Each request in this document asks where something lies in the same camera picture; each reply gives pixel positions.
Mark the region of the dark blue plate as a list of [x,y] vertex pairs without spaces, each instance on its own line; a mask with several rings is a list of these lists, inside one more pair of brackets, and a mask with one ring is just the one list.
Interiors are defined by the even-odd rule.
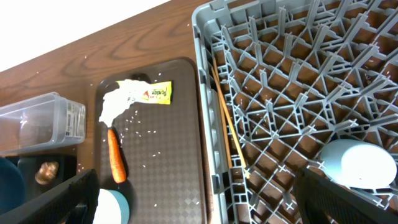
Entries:
[[25,202],[25,182],[19,169],[1,158],[1,215]]

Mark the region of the brown food scrap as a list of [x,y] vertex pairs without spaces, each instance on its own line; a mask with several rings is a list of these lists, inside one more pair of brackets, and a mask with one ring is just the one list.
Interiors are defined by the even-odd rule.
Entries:
[[52,162],[44,162],[39,171],[35,174],[35,180],[40,185],[47,185],[51,183],[57,176],[59,168],[59,163]]

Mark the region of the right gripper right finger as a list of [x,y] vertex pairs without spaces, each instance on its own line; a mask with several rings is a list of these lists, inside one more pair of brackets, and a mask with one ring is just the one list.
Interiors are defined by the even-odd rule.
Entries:
[[294,180],[294,197],[302,223],[397,224],[397,216],[355,196],[317,173],[300,168]]

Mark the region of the yellow green snack wrapper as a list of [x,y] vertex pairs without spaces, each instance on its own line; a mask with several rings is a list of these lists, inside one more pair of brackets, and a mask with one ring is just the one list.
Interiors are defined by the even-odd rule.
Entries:
[[139,80],[120,80],[116,82],[122,93],[131,103],[171,104],[172,82],[147,83]]

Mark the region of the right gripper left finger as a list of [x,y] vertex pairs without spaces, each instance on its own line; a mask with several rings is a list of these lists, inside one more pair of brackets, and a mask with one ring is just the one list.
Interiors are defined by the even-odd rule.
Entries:
[[1,223],[92,223],[100,185],[94,169],[77,174],[1,215]]

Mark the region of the light blue cup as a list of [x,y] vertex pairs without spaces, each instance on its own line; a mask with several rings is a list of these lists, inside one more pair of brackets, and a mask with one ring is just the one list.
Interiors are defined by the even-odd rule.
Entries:
[[337,184],[361,189],[388,187],[397,175],[393,157],[383,148],[368,142],[338,139],[321,151],[323,171]]

